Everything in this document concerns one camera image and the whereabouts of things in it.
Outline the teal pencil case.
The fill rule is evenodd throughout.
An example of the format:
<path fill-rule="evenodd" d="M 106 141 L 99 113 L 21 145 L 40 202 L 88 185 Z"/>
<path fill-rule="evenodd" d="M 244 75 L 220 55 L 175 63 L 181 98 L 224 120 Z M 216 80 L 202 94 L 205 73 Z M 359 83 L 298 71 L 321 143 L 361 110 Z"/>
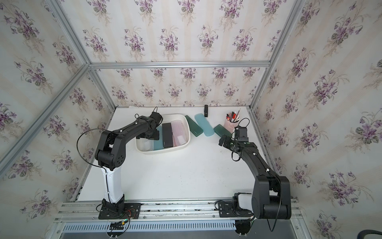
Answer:
<path fill-rule="evenodd" d="M 158 126 L 157 130 L 159 131 L 159 139 L 154 141 L 154 148 L 153 148 L 154 151 L 164 149 L 162 126 L 161 125 Z"/>

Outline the dark green pencil case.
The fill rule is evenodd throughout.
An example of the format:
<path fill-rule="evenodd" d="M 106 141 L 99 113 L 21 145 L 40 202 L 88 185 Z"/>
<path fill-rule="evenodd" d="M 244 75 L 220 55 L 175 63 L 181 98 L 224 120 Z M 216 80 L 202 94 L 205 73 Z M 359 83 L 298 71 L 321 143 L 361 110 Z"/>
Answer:
<path fill-rule="evenodd" d="M 223 136 L 232 137 L 232 133 L 220 124 L 215 126 L 213 130 L 220 138 Z"/>
<path fill-rule="evenodd" d="M 186 118 L 186 120 L 188 122 L 188 125 L 189 125 L 189 128 L 190 128 L 190 132 L 195 137 L 200 136 L 204 132 L 203 129 L 194 120 L 192 120 L 188 115 L 186 115 L 185 118 Z"/>

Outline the black pencil case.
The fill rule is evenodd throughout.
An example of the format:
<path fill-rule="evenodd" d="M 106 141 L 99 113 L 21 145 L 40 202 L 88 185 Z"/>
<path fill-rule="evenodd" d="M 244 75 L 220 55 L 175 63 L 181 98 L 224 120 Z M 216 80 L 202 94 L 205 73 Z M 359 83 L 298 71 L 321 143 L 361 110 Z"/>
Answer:
<path fill-rule="evenodd" d="M 163 134 L 163 147 L 171 148 L 174 146 L 173 142 L 173 132 L 171 123 L 162 124 L 162 134 Z"/>

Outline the white plastic storage box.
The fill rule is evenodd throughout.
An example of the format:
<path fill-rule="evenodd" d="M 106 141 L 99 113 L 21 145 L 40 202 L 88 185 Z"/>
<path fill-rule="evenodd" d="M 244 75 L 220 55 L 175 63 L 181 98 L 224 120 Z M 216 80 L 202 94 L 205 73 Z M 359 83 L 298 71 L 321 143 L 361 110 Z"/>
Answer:
<path fill-rule="evenodd" d="M 153 151 L 144 152 L 137 149 L 137 143 L 136 143 L 137 139 L 136 139 L 135 144 L 136 144 L 136 149 L 138 152 L 143 154 L 167 153 L 167 152 L 183 149 L 189 144 L 191 140 L 191 133 L 190 133 L 190 128 L 185 116 L 181 114 L 163 115 L 163 121 L 160 125 L 164 123 L 171 123 L 172 125 L 174 146 L 171 148 L 164 148 L 162 150 L 156 150 L 156 151 L 153 150 Z"/>

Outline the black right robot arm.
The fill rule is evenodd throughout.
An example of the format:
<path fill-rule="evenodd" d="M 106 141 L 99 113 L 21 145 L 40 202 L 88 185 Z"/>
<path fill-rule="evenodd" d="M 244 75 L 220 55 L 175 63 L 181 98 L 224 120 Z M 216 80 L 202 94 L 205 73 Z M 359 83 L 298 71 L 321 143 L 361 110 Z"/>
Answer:
<path fill-rule="evenodd" d="M 233 196 L 232 211 L 236 215 L 249 216 L 251 212 L 256 219 L 289 220 L 291 218 L 290 183 L 285 176 L 279 176 L 261 157 L 257 145 L 221 137 L 219 145 L 238 154 L 250 171 L 255 183 L 253 192 L 236 193 Z"/>

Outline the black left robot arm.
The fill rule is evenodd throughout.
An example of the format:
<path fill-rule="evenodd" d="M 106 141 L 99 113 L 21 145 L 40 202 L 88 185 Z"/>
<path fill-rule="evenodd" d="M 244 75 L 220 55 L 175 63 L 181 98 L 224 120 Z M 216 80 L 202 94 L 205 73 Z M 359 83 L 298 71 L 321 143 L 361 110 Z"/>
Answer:
<path fill-rule="evenodd" d="M 121 170 L 126 159 L 126 145 L 132 139 L 158 140 L 157 127 L 163 117 L 156 112 L 150 116 L 139 116 L 134 122 L 113 131 L 105 130 L 101 133 L 95 159 L 103 170 L 105 185 L 104 200 L 106 204 L 116 206 L 124 202 L 121 188 Z"/>

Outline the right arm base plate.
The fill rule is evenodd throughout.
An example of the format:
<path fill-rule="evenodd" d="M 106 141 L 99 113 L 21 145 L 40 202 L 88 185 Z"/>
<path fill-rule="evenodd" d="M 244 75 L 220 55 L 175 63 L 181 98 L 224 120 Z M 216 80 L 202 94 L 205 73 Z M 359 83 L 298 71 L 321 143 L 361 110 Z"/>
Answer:
<path fill-rule="evenodd" d="M 218 211 L 220 218 L 253 218 L 254 213 L 247 209 L 241 209 L 234 207 L 233 202 L 226 202 L 223 200 L 217 200 L 214 204 L 215 209 Z"/>

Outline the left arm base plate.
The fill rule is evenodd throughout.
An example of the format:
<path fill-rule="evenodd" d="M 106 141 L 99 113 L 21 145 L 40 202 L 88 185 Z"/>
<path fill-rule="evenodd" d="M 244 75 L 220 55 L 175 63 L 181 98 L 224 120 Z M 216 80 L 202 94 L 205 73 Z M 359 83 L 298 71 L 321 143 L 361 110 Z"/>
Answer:
<path fill-rule="evenodd" d="M 142 204 L 140 203 L 125 203 L 123 209 L 117 209 L 117 212 L 110 211 L 102 204 L 97 205 L 99 220 L 114 220 L 114 219 L 138 219 Z"/>

